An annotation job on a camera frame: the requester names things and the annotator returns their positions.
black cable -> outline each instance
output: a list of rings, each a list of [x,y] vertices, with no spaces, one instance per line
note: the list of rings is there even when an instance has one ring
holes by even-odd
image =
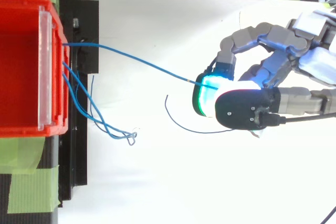
[[[210,63],[210,65],[206,68],[205,72],[210,73],[212,71],[212,67],[216,63],[217,57]]]
[[[324,115],[303,116],[301,118],[286,118],[286,123],[306,122],[319,119],[327,119],[336,117],[336,113],[329,113]]]
[[[321,222],[321,224],[326,224],[327,221],[333,216],[335,212],[336,212],[336,207],[334,207],[334,209],[331,210],[330,214],[328,214],[328,216],[323,220],[323,222]]]
[[[181,126],[180,124],[178,124],[178,123],[172,118],[172,116],[170,115],[169,110],[168,110],[168,108],[167,108],[167,100],[168,100],[168,95],[166,96],[166,100],[165,100],[165,102],[164,102],[164,106],[165,106],[165,108],[166,108],[166,111],[167,111],[167,113],[168,113],[170,119],[171,119],[176,125],[178,125],[179,127],[181,127],[182,129],[184,129],[184,130],[186,130],[186,131],[190,131],[190,132],[198,133],[198,134],[215,134],[215,133],[224,133],[224,132],[234,131],[234,130],[225,130],[225,131],[216,131],[216,132],[199,132],[199,131],[189,130],[189,129],[187,129],[187,128]]]

white backdrop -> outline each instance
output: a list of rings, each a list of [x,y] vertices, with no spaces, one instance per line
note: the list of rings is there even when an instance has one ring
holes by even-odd
[[[258,14],[286,25],[315,7],[262,0],[99,1],[101,44],[189,79],[216,56],[224,37],[254,25]],[[263,49],[239,56],[237,72],[266,56]],[[197,135],[178,128],[164,109],[170,94],[168,106],[181,124],[222,129],[193,112],[191,84],[102,49],[99,60],[94,100],[106,121],[127,131],[140,128],[139,137],[129,147],[88,124],[89,185],[64,202],[60,224],[315,224],[336,205],[335,120],[284,125],[261,139],[239,131]],[[294,75],[284,83],[291,84],[321,88]]]

blue cable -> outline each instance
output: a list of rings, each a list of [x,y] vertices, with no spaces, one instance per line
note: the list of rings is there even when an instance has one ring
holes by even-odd
[[[118,53],[118,54],[120,54],[120,55],[124,55],[124,56],[126,56],[126,57],[129,57],[129,58],[131,58],[131,59],[133,59],[133,60],[137,60],[137,61],[139,61],[139,62],[141,62],[141,63],[144,63],[144,64],[146,64],[146,65],[148,65],[148,66],[150,66],[150,67],[152,67],[152,68],[155,68],[155,69],[157,69],[157,70],[159,70],[159,71],[162,71],[162,72],[164,72],[164,73],[167,73],[167,74],[169,74],[169,75],[171,75],[171,76],[173,76],[173,77],[175,77],[175,78],[178,78],[178,79],[180,79],[180,80],[187,81],[187,82],[190,82],[190,83],[192,83],[192,84],[195,84],[195,85],[198,85],[198,86],[201,86],[201,87],[206,87],[206,88],[210,88],[210,89],[218,90],[218,88],[215,88],[215,87],[212,87],[212,86],[209,86],[209,85],[204,85],[204,84],[202,84],[202,83],[199,83],[199,82],[196,82],[196,81],[192,81],[192,80],[189,80],[189,79],[187,79],[187,78],[178,76],[178,75],[176,75],[176,74],[174,74],[174,73],[171,73],[170,71],[165,70],[165,69],[163,69],[163,68],[160,68],[160,67],[158,67],[158,66],[156,66],[156,65],[154,65],[154,64],[152,64],[152,63],[150,63],[150,62],[148,62],[148,61],[145,61],[145,60],[140,59],[140,58],[138,58],[138,57],[135,57],[135,56],[133,56],[133,55],[126,54],[125,52],[121,52],[121,51],[119,51],[119,50],[116,50],[116,49],[114,49],[114,48],[107,47],[107,46],[104,46],[104,45],[101,45],[101,44],[86,43],[86,42],[84,42],[84,43],[65,43],[65,44],[63,44],[63,46],[69,46],[69,47],[100,47],[100,48],[104,48],[104,49],[110,50],[110,51],[112,51],[112,52],[116,52],[116,53]]]
[[[84,85],[80,82],[80,80],[78,79],[78,77],[75,75],[75,73],[70,69],[70,67],[69,67],[65,62],[63,62],[63,65],[64,65],[64,66],[68,69],[68,71],[72,74],[72,76],[73,76],[73,77],[75,78],[75,80],[78,82],[78,84],[80,85],[80,87],[82,88],[82,90],[84,91],[84,93],[86,94],[86,96],[89,98],[91,104],[93,105],[94,109],[95,109],[96,112],[98,113],[98,115],[99,115],[101,121],[99,121],[99,120],[97,120],[97,119],[95,119],[95,118],[93,118],[93,117],[91,117],[91,116],[89,116],[89,115],[86,115],[86,114],[84,113],[84,111],[79,107],[79,104],[78,104],[78,102],[77,102],[77,100],[76,100],[75,94],[73,93],[74,91],[73,91],[72,88],[71,88],[71,84],[70,84],[69,80],[67,79],[66,75],[63,73],[62,75],[63,75],[63,77],[64,77],[64,79],[65,79],[65,81],[66,81],[66,83],[67,83],[67,85],[68,85],[68,87],[69,87],[70,94],[71,94],[71,96],[72,96],[72,98],[73,98],[73,101],[74,101],[75,106],[76,106],[76,108],[78,109],[78,111],[79,111],[83,116],[85,116],[86,118],[88,118],[88,119],[90,119],[90,120],[92,120],[92,121],[94,121],[94,122],[97,122],[97,123],[100,123],[100,124],[104,125],[104,127],[105,127],[107,133],[108,133],[112,138],[115,138],[115,139],[124,139],[124,138],[126,138],[126,137],[131,137],[131,138],[134,139],[134,138],[136,137],[136,133],[129,133],[129,132],[126,132],[126,131],[121,131],[121,130],[116,129],[116,128],[114,128],[113,126],[107,124],[107,123],[104,121],[104,118],[102,117],[102,115],[101,115],[99,109],[97,108],[95,102],[92,100],[91,96],[89,95],[89,93],[88,93],[88,91],[86,90],[86,88],[84,87]],[[111,133],[109,132],[108,128],[111,128],[111,129],[113,129],[114,131],[117,131],[117,132],[120,132],[120,133],[125,133],[125,134],[127,134],[127,136],[126,136],[126,137],[124,136],[124,137],[117,137],[117,138],[116,138],[113,134],[111,134]]]
[[[198,134],[216,134],[216,133],[224,133],[224,132],[229,132],[229,131],[234,131],[234,130],[225,130],[225,131],[215,131],[215,132],[199,132],[199,131],[193,131],[193,130],[189,130],[185,127],[183,127],[182,125],[178,124],[174,119],[173,117],[170,115],[169,113],[169,110],[167,108],[167,100],[168,100],[168,95],[166,96],[166,100],[164,102],[164,107],[166,108],[166,111],[170,117],[170,119],[179,127],[181,127],[182,129],[186,130],[186,131],[190,131],[190,132],[193,132],[193,133],[198,133]]]
[[[77,84],[77,86],[76,86],[76,93],[75,93],[75,95],[76,95],[76,101],[78,102],[78,105],[80,106],[80,108],[87,114],[87,115],[89,115],[89,113],[83,108],[83,106],[82,105],[80,105],[80,103],[79,103],[79,101],[78,101],[78,88],[79,88],[79,84]]]
[[[93,82],[94,82],[94,76],[92,76],[92,82],[91,82],[91,92],[90,92],[91,98],[93,97],[93,96],[92,96]],[[92,103],[90,103],[90,113],[91,113],[91,116],[93,117]],[[101,128],[101,127],[99,126],[98,123],[95,122],[94,124],[95,124],[95,125],[98,127],[98,129],[100,129],[102,132],[107,133],[107,131],[104,130],[103,128]],[[131,141],[129,140],[129,138],[127,138],[127,141],[128,141],[128,144],[129,144],[130,146],[133,146],[133,145],[135,144],[135,139],[133,139],[133,143],[131,143]]]

red bin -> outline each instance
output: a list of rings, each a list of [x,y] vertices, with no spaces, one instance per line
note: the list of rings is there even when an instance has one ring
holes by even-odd
[[[0,137],[68,130],[66,42],[50,0],[0,0]]]

screw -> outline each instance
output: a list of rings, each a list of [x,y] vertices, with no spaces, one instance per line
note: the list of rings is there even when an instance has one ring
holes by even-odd
[[[72,26],[77,29],[79,28],[79,20],[78,18],[74,18],[73,21],[72,21]]]

